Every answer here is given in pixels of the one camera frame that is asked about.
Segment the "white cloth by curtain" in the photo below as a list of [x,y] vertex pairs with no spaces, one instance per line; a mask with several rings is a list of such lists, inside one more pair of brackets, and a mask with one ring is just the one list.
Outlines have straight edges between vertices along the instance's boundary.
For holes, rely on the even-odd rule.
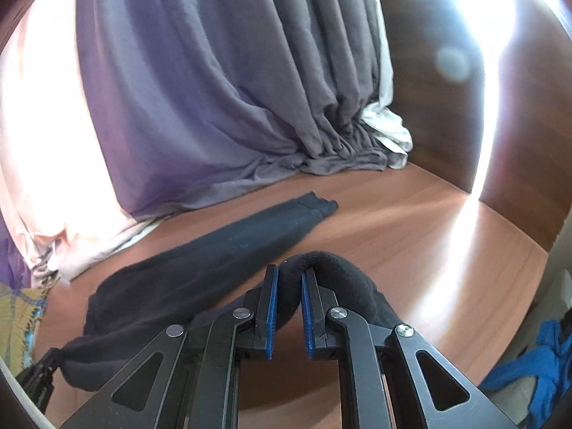
[[394,69],[380,0],[375,2],[375,15],[379,32],[379,88],[377,100],[367,105],[362,121],[372,129],[374,138],[389,152],[388,167],[404,168],[413,149],[413,139],[403,126],[402,119],[392,112],[394,99]]

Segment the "wooden wardrobe panel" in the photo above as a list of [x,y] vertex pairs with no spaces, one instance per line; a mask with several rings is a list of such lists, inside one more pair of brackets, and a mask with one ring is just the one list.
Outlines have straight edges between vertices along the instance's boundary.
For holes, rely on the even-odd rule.
[[571,208],[567,0],[381,0],[417,166],[544,248]]

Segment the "blue cloth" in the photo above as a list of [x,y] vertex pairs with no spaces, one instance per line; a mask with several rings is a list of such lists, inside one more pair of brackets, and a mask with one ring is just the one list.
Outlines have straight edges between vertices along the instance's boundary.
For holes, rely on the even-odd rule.
[[571,388],[571,334],[564,337],[560,321],[543,321],[535,348],[494,367],[481,382],[481,388],[499,391],[521,378],[536,378],[528,405],[527,427],[541,428]]

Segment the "purple grey curtain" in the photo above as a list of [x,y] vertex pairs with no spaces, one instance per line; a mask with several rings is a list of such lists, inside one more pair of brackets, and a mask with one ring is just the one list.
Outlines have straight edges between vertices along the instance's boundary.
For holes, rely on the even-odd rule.
[[298,172],[381,171],[378,0],[77,0],[86,102],[120,205],[197,209]]

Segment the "white sheer curtain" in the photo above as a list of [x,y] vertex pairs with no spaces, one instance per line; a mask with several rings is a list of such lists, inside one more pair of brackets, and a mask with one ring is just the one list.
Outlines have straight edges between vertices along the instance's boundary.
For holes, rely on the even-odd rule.
[[34,0],[1,51],[1,281],[70,282],[160,224],[119,203],[79,73],[77,0]]

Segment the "dark navy pants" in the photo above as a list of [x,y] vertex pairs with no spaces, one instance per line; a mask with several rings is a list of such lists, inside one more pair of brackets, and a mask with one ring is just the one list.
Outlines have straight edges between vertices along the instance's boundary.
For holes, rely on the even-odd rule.
[[[65,381],[95,392],[167,326],[211,324],[237,308],[238,299],[223,307],[217,304],[337,209],[335,201],[307,193],[116,271],[89,297],[83,335],[62,349]],[[279,265],[278,327],[298,309],[301,274],[308,269],[321,286],[335,292],[342,306],[371,324],[400,324],[360,268],[336,254],[313,251]]]

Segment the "yellow blue woven scarf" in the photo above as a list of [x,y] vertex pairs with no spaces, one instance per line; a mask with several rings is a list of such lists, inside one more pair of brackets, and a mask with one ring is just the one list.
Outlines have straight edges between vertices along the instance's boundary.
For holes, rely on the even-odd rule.
[[13,375],[32,364],[37,328],[45,314],[49,289],[12,290],[1,284],[1,358]]

